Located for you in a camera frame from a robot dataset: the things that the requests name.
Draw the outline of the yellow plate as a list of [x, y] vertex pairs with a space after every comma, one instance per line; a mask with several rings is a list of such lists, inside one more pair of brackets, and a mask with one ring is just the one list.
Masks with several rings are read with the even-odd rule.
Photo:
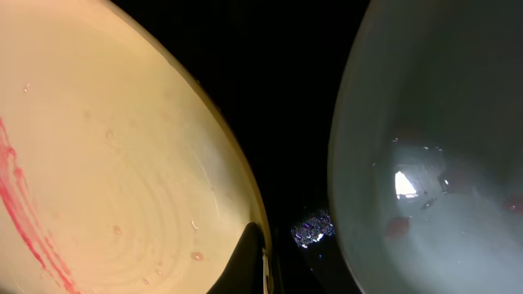
[[1, 290], [208, 293], [266, 210], [207, 93], [110, 1], [1, 4]]

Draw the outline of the round black tray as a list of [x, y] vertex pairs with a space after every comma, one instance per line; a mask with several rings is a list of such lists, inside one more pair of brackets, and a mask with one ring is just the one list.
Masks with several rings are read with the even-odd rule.
[[194, 76], [261, 191], [282, 293], [355, 293], [336, 240], [291, 231], [329, 207], [327, 159], [342, 71], [365, 1], [118, 0]]

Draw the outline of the light blue plate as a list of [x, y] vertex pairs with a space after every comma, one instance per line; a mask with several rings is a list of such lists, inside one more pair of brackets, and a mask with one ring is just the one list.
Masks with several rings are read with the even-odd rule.
[[521, 292], [521, 0], [372, 1], [328, 178], [362, 292]]

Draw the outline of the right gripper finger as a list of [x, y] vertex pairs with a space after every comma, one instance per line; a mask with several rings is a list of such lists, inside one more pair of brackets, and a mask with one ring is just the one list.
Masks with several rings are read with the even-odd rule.
[[265, 239], [255, 222], [248, 223], [218, 280], [208, 294], [263, 294], [266, 285]]

